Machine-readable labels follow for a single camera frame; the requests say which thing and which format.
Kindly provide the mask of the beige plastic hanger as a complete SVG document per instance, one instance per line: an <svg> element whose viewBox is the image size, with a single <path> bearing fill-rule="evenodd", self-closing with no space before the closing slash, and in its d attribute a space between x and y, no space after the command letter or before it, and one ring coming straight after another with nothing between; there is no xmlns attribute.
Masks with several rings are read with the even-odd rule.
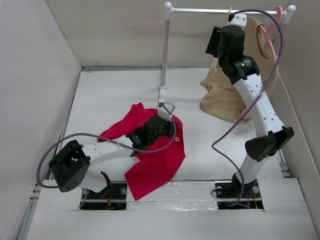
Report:
<svg viewBox="0 0 320 240"><path fill-rule="evenodd" d="M229 15L231 14L232 9L233 9L233 7L231 6L230 9L229 9L229 11L228 11L228 14L227 14L228 16L227 16L227 18L226 18L226 21L225 21L225 23L224 23L224 26L229 25L228 18L229 18ZM215 75L215 73L220 69L218 59L215 58L214 60L215 60L215 68L214 68L213 74L211 75L212 77L213 77L213 76Z"/></svg>

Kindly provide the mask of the red t shirt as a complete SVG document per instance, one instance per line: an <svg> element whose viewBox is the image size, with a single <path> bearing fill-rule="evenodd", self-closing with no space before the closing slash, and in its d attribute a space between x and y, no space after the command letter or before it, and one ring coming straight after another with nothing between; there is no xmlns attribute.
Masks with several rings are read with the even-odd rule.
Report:
<svg viewBox="0 0 320 240"><path fill-rule="evenodd" d="M151 117L158 113L155 108L144 108L140 102L133 104L125 117L113 124L109 129L100 134L111 140L142 127ZM136 201L153 192L169 182L177 173L185 159L183 138L183 123L178 117L174 117L176 124L176 137L166 149L154 153L140 153L137 155L139 162L125 174L125 179Z"/></svg>

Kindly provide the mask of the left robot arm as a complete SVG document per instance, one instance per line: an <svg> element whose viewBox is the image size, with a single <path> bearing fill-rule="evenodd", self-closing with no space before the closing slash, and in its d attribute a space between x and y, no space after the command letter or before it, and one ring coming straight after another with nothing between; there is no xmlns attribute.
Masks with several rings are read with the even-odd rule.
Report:
<svg viewBox="0 0 320 240"><path fill-rule="evenodd" d="M48 164L57 187L62 193L79 187L85 179L90 165L137 154L161 152L166 149L165 146L155 150L151 150L150 147L163 136L171 137L172 142L175 140L176 126L172 116L175 105L165 102L168 41L169 22L166 21L164 24L161 76L158 84L157 113L143 127L137 128L118 140L104 138L102 142L97 144L86 145L80 145L77 140L68 142Z"/></svg>

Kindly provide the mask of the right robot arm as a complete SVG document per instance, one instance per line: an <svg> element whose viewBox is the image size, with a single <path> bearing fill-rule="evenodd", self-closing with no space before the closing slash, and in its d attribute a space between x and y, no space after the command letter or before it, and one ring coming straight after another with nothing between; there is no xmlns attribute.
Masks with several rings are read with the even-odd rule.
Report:
<svg viewBox="0 0 320 240"><path fill-rule="evenodd" d="M255 60L243 54L244 42L241 27L227 25L220 30L219 66L242 97L256 132L255 138L245 142L245 159L232 177L231 191L237 197L249 191L266 161L294 136L293 128L285 127L263 90Z"/></svg>

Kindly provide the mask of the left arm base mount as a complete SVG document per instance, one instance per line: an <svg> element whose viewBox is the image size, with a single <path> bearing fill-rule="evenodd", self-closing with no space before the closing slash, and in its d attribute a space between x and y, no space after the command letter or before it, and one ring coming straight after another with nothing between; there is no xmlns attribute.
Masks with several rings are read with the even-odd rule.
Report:
<svg viewBox="0 0 320 240"><path fill-rule="evenodd" d="M125 182L113 183L109 176L100 172L106 183L100 192L84 189L82 192L79 208L81 210L107 210L123 211L127 209L128 184Z"/></svg>

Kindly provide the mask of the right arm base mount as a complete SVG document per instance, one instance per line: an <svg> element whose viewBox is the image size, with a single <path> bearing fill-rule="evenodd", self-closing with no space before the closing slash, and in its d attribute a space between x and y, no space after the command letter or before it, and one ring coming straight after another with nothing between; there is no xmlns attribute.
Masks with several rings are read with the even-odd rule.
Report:
<svg viewBox="0 0 320 240"><path fill-rule="evenodd" d="M219 210L264 209L257 179L245 184L242 194L242 184L235 175L232 180L218 180L214 185L211 195L216 197Z"/></svg>

